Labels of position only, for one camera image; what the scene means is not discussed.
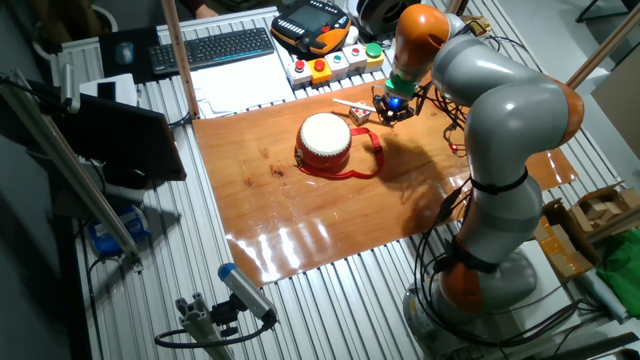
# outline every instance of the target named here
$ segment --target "wooden table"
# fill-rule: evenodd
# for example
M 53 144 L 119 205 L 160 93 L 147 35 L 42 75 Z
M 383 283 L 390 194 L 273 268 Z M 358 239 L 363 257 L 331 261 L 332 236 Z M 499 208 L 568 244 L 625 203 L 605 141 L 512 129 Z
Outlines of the wooden table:
M 256 284 L 425 230 L 442 199 L 467 179 L 466 158 L 453 155 L 442 138 L 450 120 L 429 102 L 420 116 L 395 127 L 367 124 L 384 148 L 378 177 L 330 181 L 297 169 L 294 145 L 302 122 L 333 112 L 353 126 L 348 108 L 332 99 L 370 102 L 376 83 L 194 121 L 234 261 Z M 455 136 L 462 142 L 460 131 Z M 375 166 L 368 137 L 354 137 L 346 169 Z M 557 149 L 532 156 L 527 167 L 543 189 L 577 177 Z

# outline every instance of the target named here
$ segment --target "black chair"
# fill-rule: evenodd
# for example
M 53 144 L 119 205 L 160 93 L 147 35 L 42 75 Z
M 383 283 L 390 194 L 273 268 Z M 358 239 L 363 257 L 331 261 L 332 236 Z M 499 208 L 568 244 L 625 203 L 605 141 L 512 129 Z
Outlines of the black chair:
M 621 1 L 622 1 L 622 5 L 624 5 L 624 7 L 627 8 L 626 12 L 619 12 L 619 13 L 615 13 L 615 14 L 606 14 L 606 15 L 598 15 L 598 16 L 592 16 L 590 18 L 585 18 L 584 16 L 587 14 L 587 12 L 589 10 L 591 10 L 591 8 L 598 2 L 598 0 L 592 0 L 591 3 L 589 3 L 589 5 L 587 5 L 587 7 L 584 8 L 584 10 L 582 10 L 580 15 L 578 15 L 578 17 L 576 18 L 576 22 L 577 23 L 583 23 L 583 22 L 585 22 L 587 20 L 597 20 L 597 19 L 604 19 L 604 18 L 609 18 L 609 17 L 614 17 L 614 16 L 627 15 L 628 13 L 631 12 L 631 10 L 633 10 L 633 8 L 636 7 L 636 5 L 638 5 L 638 3 L 640 3 L 640 0 L 621 0 Z

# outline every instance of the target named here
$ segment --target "monitor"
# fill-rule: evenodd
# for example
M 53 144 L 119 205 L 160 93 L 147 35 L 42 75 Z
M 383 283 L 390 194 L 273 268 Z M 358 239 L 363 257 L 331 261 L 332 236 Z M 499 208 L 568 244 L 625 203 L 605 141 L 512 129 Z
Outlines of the monitor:
M 58 87 L 34 81 L 29 85 L 39 94 L 60 98 Z M 0 113 L 6 113 L 6 106 L 0 102 Z M 82 94 L 78 113 L 52 118 L 77 155 L 101 161 L 112 171 L 136 171 L 159 181 L 186 178 L 164 114 Z M 0 127 L 0 133 L 23 146 L 37 145 L 20 120 L 15 121 Z

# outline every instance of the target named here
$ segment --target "computer keyboard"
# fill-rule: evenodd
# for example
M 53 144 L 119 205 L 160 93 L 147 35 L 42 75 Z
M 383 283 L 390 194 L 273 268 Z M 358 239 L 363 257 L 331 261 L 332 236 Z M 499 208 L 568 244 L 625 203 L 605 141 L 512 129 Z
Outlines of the computer keyboard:
M 242 61 L 273 53 L 264 28 L 234 31 L 184 42 L 191 70 Z M 178 73 L 171 44 L 149 48 L 155 75 Z

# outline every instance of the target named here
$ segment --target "green cloth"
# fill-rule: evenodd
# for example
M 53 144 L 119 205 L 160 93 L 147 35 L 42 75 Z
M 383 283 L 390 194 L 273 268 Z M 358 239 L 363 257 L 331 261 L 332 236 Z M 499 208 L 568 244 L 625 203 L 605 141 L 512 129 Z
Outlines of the green cloth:
M 610 237 L 607 255 L 598 275 L 616 293 L 629 315 L 640 317 L 640 230 Z

